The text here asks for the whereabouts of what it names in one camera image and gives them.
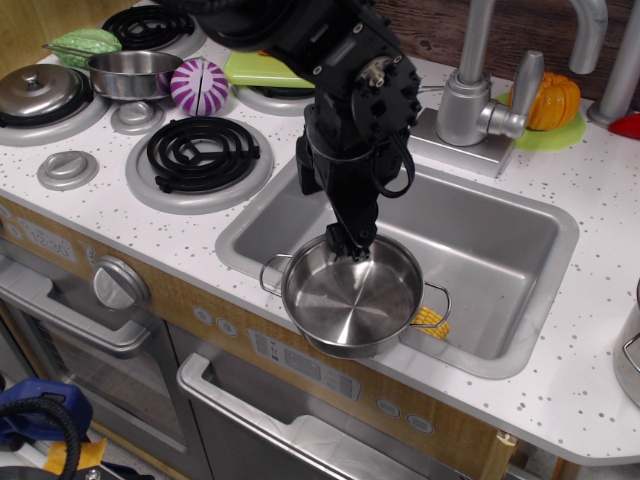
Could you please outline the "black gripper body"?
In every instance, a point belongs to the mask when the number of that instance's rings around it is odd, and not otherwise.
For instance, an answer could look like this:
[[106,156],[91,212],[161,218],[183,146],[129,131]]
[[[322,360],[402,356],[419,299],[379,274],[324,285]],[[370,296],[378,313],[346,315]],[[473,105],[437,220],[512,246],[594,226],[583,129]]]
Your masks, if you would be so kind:
[[304,129],[296,143],[298,182],[303,194],[322,191],[336,221],[350,240],[377,234],[378,197],[401,196],[387,189],[403,165],[403,131],[369,144],[352,120],[319,104],[304,110]]

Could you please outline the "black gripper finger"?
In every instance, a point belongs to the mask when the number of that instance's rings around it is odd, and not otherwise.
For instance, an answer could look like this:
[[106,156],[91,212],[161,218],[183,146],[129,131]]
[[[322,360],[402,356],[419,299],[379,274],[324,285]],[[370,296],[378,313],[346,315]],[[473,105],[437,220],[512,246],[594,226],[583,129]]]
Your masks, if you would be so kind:
[[351,240],[350,255],[354,261],[363,261],[370,257],[370,247],[373,243],[372,238],[364,240]]
[[350,240],[340,223],[333,223],[326,227],[325,240],[329,250],[336,256],[345,256],[350,253]]

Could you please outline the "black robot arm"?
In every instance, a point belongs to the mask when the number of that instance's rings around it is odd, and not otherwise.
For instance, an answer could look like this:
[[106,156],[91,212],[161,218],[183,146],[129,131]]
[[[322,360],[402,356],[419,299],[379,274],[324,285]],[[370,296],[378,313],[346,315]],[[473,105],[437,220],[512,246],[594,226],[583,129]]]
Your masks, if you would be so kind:
[[216,43],[263,51],[314,86],[296,144],[303,194],[322,191],[336,221],[325,237],[332,252],[360,260],[376,233],[378,198],[412,175],[408,150],[417,122],[420,79],[389,20],[371,1],[167,1],[192,16]]

